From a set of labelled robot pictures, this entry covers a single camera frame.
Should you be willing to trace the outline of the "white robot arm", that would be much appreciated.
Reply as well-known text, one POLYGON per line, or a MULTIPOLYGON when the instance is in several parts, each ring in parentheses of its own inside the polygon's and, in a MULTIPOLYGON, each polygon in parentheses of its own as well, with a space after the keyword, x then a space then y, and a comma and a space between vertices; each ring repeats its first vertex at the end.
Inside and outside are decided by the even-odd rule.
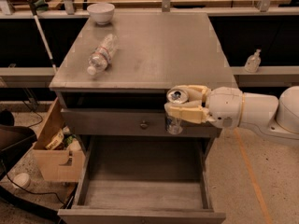
POLYGON ((238 88, 210 89, 179 85, 166 95, 168 116, 189 123, 210 123, 219 129, 248 129, 264 139, 288 146, 299 145, 299 89, 279 97, 243 92, 238 88))

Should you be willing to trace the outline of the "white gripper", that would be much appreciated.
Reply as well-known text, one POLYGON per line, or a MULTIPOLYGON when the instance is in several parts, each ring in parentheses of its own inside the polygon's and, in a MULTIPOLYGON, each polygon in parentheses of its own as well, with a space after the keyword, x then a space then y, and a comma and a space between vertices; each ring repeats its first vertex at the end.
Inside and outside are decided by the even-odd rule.
POLYGON ((237 88, 220 87, 211 91, 203 85, 178 85, 169 91, 171 104, 165 104, 164 109, 169 116, 190 123, 209 121, 220 129, 235 128, 241 117, 242 98, 243 92, 237 88))

